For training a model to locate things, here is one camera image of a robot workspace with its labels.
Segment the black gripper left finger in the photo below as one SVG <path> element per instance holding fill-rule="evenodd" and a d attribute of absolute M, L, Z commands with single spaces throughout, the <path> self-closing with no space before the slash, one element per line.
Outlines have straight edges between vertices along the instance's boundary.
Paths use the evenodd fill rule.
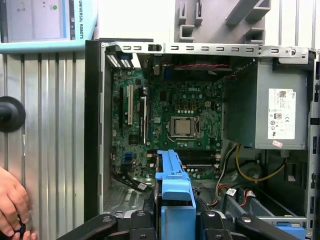
<path fill-rule="evenodd" d="M 149 211 L 136 210 L 129 218 L 117 218 L 100 214 L 70 232 L 60 240 L 156 240 L 153 215 Z"/>

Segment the person's hand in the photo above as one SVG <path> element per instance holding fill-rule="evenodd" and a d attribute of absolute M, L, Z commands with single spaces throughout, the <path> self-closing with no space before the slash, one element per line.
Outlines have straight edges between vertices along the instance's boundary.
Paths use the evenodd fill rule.
<path fill-rule="evenodd" d="M 21 224 L 30 220 L 29 197 L 22 184 L 3 167 L 0 168 L 0 232 L 13 240 L 36 240 L 30 230 L 21 235 Z"/>

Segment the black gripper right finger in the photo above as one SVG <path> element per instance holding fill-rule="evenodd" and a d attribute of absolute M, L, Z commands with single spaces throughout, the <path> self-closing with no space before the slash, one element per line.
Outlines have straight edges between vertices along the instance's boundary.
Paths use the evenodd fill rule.
<path fill-rule="evenodd" d="M 297 240 L 298 238 L 258 217 L 242 214 L 233 227 L 225 225 L 221 215 L 213 210 L 198 216 L 199 240 Z"/>

